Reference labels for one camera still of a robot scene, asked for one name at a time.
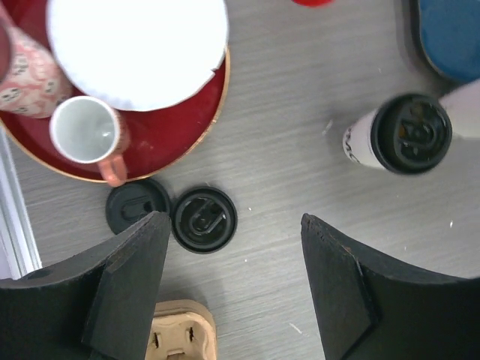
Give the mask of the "white paper cup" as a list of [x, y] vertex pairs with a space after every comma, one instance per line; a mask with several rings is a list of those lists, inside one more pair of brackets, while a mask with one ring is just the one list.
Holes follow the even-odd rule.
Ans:
[[342, 146], [345, 155], [354, 163], [374, 169], [386, 170], [374, 154], [371, 130], [379, 108], [362, 116], [343, 134]]

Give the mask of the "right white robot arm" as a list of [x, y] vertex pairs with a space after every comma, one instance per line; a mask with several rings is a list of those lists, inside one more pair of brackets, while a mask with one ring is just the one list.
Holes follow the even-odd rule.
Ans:
[[451, 121], [454, 135], [469, 140], [480, 137], [480, 81], [456, 88], [439, 99]]

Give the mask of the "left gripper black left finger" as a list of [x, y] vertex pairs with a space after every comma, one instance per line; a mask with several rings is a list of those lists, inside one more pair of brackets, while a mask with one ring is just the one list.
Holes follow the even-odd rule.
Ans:
[[144, 359], [170, 237], [153, 211], [71, 258], [1, 281], [2, 359]]

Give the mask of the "stack of black lids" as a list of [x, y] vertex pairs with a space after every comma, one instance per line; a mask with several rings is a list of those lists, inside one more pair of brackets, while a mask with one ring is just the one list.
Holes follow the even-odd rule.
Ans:
[[212, 254], [235, 235], [238, 214], [226, 193], [203, 185], [189, 188], [176, 200], [171, 220], [172, 234], [184, 249]]

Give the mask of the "single black lid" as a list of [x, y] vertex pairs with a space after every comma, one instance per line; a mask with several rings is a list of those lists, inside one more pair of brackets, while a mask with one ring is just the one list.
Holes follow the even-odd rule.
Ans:
[[114, 234], [126, 230], [153, 211], [171, 210], [171, 199], [162, 184], [152, 178], [114, 187], [106, 200], [105, 217]]

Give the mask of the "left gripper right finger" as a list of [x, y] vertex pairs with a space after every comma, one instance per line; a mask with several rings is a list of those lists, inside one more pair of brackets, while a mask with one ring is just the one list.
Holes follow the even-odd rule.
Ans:
[[301, 244], [327, 359], [477, 359], [479, 279], [400, 261], [304, 214]]

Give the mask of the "beige pulp cup carrier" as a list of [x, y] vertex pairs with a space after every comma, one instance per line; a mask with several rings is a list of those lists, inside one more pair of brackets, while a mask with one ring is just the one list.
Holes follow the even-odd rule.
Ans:
[[217, 360], [214, 318], [199, 302], [182, 299], [155, 305], [146, 360]]

